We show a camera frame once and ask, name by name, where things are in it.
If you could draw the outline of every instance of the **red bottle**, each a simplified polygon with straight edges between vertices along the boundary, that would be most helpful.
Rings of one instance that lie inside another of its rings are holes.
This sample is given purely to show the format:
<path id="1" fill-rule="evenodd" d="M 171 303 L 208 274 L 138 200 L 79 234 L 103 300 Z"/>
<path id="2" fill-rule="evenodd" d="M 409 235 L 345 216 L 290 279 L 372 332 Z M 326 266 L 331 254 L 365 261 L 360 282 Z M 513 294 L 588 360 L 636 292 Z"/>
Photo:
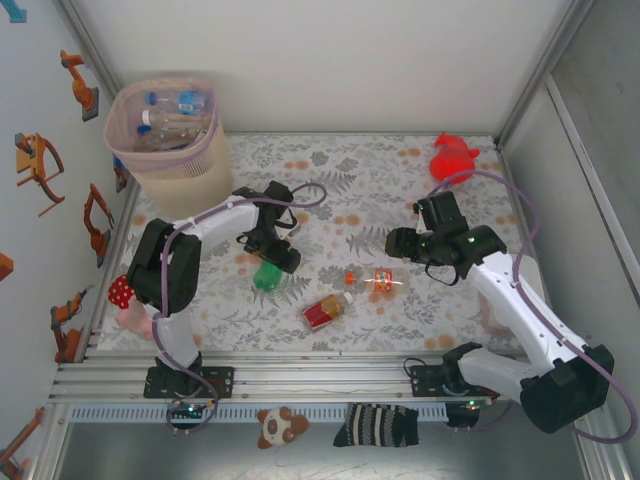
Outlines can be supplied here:
<path id="1" fill-rule="evenodd" d="M 429 164 L 431 175 L 436 180 L 443 181 L 455 173 L 476 168 L 473 159 L 480 155 L 480 150 L 477 148 L 470 149 L 462 138 L 455 135 L 447 135 L 443 132 L 434 146 L 442 147 Z M 462 183 L 470 176 L 463 175 L 451 183 Z"/>
<path id="2" fill-rule="evenodd" d="M 309 323 L 311 330 L 315 332 L 334 318 L 342 315 L 351 302 L 353 302 L 353 297 L 348 292 L 329 295 L 315 305 L 305 308 L 302 315 Z"/>

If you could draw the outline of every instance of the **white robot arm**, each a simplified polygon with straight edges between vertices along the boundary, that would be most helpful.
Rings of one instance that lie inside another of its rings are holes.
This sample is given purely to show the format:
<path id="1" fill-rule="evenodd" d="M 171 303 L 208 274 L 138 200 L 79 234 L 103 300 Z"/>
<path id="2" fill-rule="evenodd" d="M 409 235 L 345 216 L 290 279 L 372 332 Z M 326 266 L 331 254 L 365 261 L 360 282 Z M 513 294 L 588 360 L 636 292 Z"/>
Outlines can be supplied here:
<path id="1" fill-rule="evenodd" d="M 530 360 L 524 363 L 502 357 L 477 343 L 461 345 L 443 357 L 446 391 L 480 386 L 505 395 L 520 403 L 529 419 L 547 433 L 600 407 L 608 382 L 559 341 L 527 306 L 516 290 L 513 259 L 496 233 L 487 226 L 470 229 L 451 192 L 419 200 L 414 212 L 419 214 L 417 228 L 397 228 L 389 233 L 386 253 L 425 264 L 429 276 L 433 266 L 453 267 L 454 284 L 459 278 L 471 282 L 500 313 Z M 613 371 L 613 357 L 604 346 L 590 348 L 525 280 L 520 279 L 520 284 L 564 340 L 609 373 Z"/>
<path id="2" fill-rule="evenodd" d="M 281 204 L 247 202 L 247 199 L 256 198 L 275 200 Z M 156 363 L 171 385 L 167 390 L 176 395 L 192 393 L 193 378 L 184 374 L 177 365 L 196 372 L 202 363 L 185 310 L 198 288 L 201 258 L 206 258 L 223 241 L 236 239 L 244 245 L 245 251 L 259 255 L 282 271 L 293 273 L 300 264 L 300 253 L 284 239 L 297 224 L 286 206 L 292 201 L 293 194 L 286 186 L 271 182 L 264 193 L 246 187 L 236 190 L 225 202 L 215 207 L 219 210 L 215 215 L 206 219 L 188 218 L 173 224 L 155 219 L 145 228 L 129 267 L 127 280 L 152 317 L 162 311 L 163 295 L 168 300 L 166 316 L 157 320 L 156 339 L 163 348 L 158 353 Z M 169 235 L 176 230 L 180 233 L 170 245 L 167 290 L 163 292 L 162 251 Z"/>

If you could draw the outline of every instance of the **table surface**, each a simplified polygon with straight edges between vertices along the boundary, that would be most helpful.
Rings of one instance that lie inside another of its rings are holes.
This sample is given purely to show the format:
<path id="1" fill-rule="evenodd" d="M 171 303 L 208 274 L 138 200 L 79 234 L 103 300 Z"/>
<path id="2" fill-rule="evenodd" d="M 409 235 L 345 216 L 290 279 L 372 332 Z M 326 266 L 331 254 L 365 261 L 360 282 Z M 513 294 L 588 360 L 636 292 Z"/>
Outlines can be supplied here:
<path id="1" fill-rule="evenodd" d="M 479 169 L 500 173 L 490 137 L 464 137 L 478 148 Z M 235 241 L 216 247 L 201 262 L 199 289 L 188 307 L 194 339 L 201 350 L 238 351 L 420 351 L 449 349 L 476 341 L 494 349 L 518 348 L 508 332 L 489 324 L 490 307 L 466 282 L 445 286 L 424 268 L 384 253 L 387 233 L 415 227 L 411 205 L 437 183 L 428 164 L 436 137 L 405 135 L 238 135 L 229 136 L 235 187 L 263 190 L 270 180 L 293 188 L 316 181 L 329 191 L 320 206 L 296 210 L 302 224 L 293 246 L 302 254 L 294 275 L 284 275 L 270 293 L 253 287 L 256 257 Z M 476 176 L 454 187 L 470 226 L 494 228 L 511 252 L 521 245 L 506 188 Z M 318 198 L 300 191 L 297 201 Z M 125 273 L 148 221 L 163 215 L 144 193 L 116 275 Z M 394 300 L 380 300 L 363 288 L 347 314 L 312 333 L 300 312 L 324 296 L 345 289 L 344 275 L 365 266 L 407 268 L 410 288 Z M 153 342 L 123 330 L 109 304 L 99 349 L 154 350 Z"/>

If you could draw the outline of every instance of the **stuffed animal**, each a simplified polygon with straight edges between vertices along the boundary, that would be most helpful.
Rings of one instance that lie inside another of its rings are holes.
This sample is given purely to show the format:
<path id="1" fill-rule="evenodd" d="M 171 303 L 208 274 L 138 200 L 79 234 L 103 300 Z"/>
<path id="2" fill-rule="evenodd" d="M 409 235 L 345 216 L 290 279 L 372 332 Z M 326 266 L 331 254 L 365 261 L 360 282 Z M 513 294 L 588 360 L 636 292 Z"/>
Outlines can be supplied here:
<path id="1" fill-rule="evenodd" d="M 292 415 L 287 407 L 260 410 L 258 420 L 262 424 L 258 448 L 262 449 L 291 443 L 309 428 L 309 420 L 304 415 Z"/>
<path id="2" fill-rule="evenodd" d="M 441 182 L 455 173 L 476 168 L 473 159 L 480 155 L 480 150 L 477 148 L 470 149 L 462 138 L 455 135 L 447 135 L 443 132 L 434 143 L 434 146 L 441 147 L 429 164 L 431 175 L 436 180 Z M 469 177 L 470 175 L 462 175 L 451 183 L 462 183 Z"/>
<path id="3" fill-rule="evenodd" d="M 136 299 L 135 292 L 127 284 L 127 276 L 120 275 L 109 287 L 109 301 L 120 307 L 116 323 L 144 340 L 153 339 L 151 317 Z"/>

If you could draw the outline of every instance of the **pink object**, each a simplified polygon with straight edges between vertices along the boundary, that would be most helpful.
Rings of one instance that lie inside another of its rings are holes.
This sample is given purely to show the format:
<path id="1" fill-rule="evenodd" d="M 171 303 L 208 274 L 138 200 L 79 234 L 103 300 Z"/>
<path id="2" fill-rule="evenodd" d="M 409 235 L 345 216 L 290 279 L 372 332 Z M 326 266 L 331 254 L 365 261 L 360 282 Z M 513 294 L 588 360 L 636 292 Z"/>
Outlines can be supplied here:
<path id="1" fill-rule="evenodd" d="M 121 328 L 126 328 L 145 340 L 153 339 L 151 317 L 135 297 L 135 292 L 127 283 L 126 275 L 120 275 L 113 281 L 107 298 L 122 309 L 116 317 L 116 323 Z"/>
<path id="2" fill-rule="evenodd" d="M 120 311 L 116 323 L 145 340 L 153 339 L 151 317 L 135 297 L 129 302 L 129 308 Z"/>
<path id="3" fill-rule="evenodd" d="M 475 169 L 473 159 L 480 154 L 480 150 L 477 148 L 470 149 L 462 138 L 455 135 L 447 135 L 443 132 L 434 146 L 443 147 L 429 164 L 431 175 L 436 180 L 443 181 L 458 172 Z M 462 183 L 469 177 L 470 175 L 464 175 L 456 178 L 451 183 Z"/>

